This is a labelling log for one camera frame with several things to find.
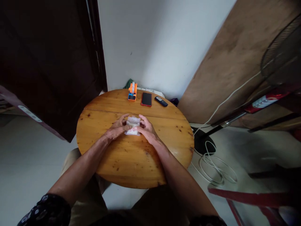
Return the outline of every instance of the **smartphone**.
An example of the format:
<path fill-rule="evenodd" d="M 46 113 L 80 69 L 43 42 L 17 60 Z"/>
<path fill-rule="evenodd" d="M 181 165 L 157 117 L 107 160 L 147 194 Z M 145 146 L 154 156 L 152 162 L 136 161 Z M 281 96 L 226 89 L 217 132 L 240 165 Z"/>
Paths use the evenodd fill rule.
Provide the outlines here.
<path fill-rule="evenodd" d="M 151 94 L 150 93 L 143 93 L 141 105 L 151 107 Z"/>

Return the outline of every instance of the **black phone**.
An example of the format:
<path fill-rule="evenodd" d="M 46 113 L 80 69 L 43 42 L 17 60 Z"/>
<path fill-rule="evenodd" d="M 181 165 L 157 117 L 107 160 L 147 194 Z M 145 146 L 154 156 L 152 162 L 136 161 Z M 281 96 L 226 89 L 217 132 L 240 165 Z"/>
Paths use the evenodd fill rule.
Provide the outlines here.
<path fill-rule="evenodd" d="M 168 103 L 162 100 L 160 97 L 155 97 L 155 100 L 158 101 L 163 107 L 167 107 Z"/>
<path fill-rule="evenodd" d="M 141 105 L 151 107 L 151 94 L 150 93 L 143 93 Z"/>

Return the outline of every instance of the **orange tape dispenser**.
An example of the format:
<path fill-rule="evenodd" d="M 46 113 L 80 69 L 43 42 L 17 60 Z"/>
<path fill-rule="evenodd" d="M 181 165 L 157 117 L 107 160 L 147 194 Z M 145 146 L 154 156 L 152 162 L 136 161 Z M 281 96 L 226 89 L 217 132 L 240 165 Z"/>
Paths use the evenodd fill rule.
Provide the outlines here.
<path fill-rule="evenodd" d="M 129 97 L 128 100 L 136 101 L 136 93 L 137 93 L 137 83 L 132 82 L 129 87 Z"/>

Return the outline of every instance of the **person's left hand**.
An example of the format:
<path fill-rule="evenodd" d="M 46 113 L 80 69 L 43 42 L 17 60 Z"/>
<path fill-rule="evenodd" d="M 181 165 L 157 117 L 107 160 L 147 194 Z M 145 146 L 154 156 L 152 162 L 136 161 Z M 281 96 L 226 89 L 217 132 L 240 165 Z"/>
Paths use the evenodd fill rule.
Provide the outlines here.
<path fill-rule="evenodd" d="M 129 116 L 129 114 L 122 115 L 119 119 L 117 119 L 116 122 L 113 123 L 113 125 L 106 131 L 106 136 L 108 138 L 115 140 L 119 135 L 121 135 L 123 132 L 131 129 L 132 127 L 130 125 L 126 124 L 125 117 Z"/>

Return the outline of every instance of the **hand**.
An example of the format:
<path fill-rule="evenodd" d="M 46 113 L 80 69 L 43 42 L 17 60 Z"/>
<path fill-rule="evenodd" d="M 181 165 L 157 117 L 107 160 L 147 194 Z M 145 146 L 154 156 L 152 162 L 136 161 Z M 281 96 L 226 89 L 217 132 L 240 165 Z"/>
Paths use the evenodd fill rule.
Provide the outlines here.
<path fill-rule="evenodd" d="M 113 125 L 106 131 L 105 135 L 108 138 L 115 140 L 123 132 L 131 129 L 132 127 L 127 125 L 126 120 L 124 119 L 127 116 L 129 116 L 129 114 L 122 115 L 119 119 L 117 119 L 117 121 L 114 122 Z"/>
<path fill-rule="evenodd" d="M 142 133 L 148 142 L 153 145 L 160 139 L 150 121 L 143 115 L 139 115 L 139 117 L 142 119 L 140 121 L 140 126 L 134 127 L 133 130 L 137 130 Z"/>

